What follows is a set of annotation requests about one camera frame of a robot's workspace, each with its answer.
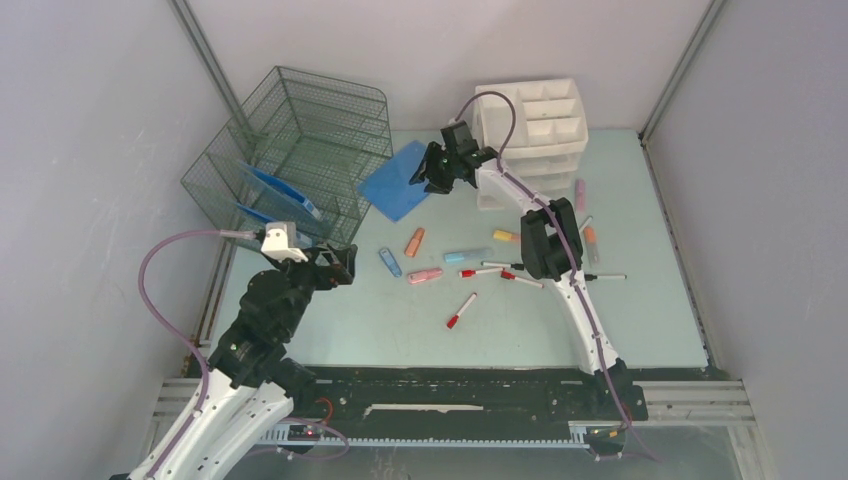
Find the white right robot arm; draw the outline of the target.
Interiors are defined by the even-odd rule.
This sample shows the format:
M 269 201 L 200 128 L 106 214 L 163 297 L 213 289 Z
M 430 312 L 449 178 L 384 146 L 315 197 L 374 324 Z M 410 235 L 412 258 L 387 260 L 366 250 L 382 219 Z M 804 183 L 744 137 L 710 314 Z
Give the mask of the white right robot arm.
M 549 281 L 556 289 L 582 345 L 581 370 L 592 382 L 581 392 L 583 408 L 596 418 L 610 416 L 633 380 L 590 298 L 572 203 L 532 190 L 507 168 L 495 149 L 477 143 L 466 122 L 452 123 L 440 134 L 442 141 L 427 145 L 410 183 L 423 184 L 428 193 L 446 195 L 455 181 L 462 180 L 478 190 L 491 186 L 514 202 L 521 212 L 521 263 L 531 277 Z

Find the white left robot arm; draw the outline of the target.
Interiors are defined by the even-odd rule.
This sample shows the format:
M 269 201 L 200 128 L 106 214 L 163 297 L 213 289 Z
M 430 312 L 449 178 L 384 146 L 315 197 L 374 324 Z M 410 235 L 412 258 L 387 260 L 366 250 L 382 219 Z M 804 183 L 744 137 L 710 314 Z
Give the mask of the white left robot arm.
M 130 479 L 222 479 L 260 436 L 316 403 L 314 374 L 287 346 L 315 293 L 353 283 L 358 248 L 308 248 L 254 274 L 190 403 Z

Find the blue folder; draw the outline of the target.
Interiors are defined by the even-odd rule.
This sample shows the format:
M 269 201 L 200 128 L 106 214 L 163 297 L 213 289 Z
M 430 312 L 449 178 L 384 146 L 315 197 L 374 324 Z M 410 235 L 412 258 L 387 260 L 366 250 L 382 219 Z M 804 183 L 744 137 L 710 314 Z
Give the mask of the blue folder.
M 239 166 L 246 172 L 258 180 L 264 182 L 267 186 L 269 186 L 272 190 L 282 194 L 283 196 L 293 200 L 296 204 L 300 205 L 307 213 L 309 213 L 316 220 L 321 221 L 323 219 L 323 214 L 321 211 L 314 205 L 314 203 L 300 190 L 286 183 L 282 179 L 270 175 L 263 170 L 260 170 L 254 166 L 246 164 L 244 162 L 239 162 Z
M 400 221 L 429 196 L 423 183 L 409 183 L 425 151 L 420 141 L 408 143 L 362 181 L 358 192 L 387 219 Z
M 244 212 L 244 213 L 246 213 L 246 214 L 248 214 L 248 215 L 252 216 L 252 217 L 253 217 L 253 218 L 255 218 L 256 220 L 258 220 L 261 224 L 268 224 L 268 223 L 273 223 L 273 222 L 275 222 L 275 219 L 273 219 L 272 217 L 270 217 L 270 216 L 268 216 L 268 215 L 266 215 L 266 214 L 264 214 L 264 213 L 261 213 L 261 212 L 259 212 L 259 211 L 257 211 L 257 210 L 254 210 L 254 209 L 252 209 L 252 208 L 250 208 L 250 207 L 247 207 L 247 206 L 245 206 L 245 205 L 243 205 L 243 204 L 239 204 L 239 203 L 237 203 L 237 204 L 236 204 L 236 206 L 237 206 L 237 207 L 238 207 L 238 208 L 239 208 L 242 212 Z M 296 231 L 295 231 L 295 244 L 296 244 L 296 246 L 297 246 L 297 247 L 309 248 L 309 247 L 313 247 L 313 246 L 314 246 L 314 241 L 313 241 L 313 239 L 312 239 L 311 237 L 309 237 L 309 236 L 307 236 L 306 234 L 302 233 L 300 230 L 296 230 Z

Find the white plastic drawer organizer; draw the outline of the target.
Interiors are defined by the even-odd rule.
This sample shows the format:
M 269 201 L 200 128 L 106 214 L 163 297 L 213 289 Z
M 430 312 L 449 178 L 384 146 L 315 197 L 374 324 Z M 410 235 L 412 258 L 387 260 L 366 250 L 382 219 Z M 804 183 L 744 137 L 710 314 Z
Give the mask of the white plastic drawer organizer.
M 483 146 L 498 149 L 509 132 L 510 99 L 517 114 L 503 163 L 530 190 L 564 197 L 574 184 L 589 139 L 585 109 L 573 78 L 484 84 L 474 102 L 472 134 Z

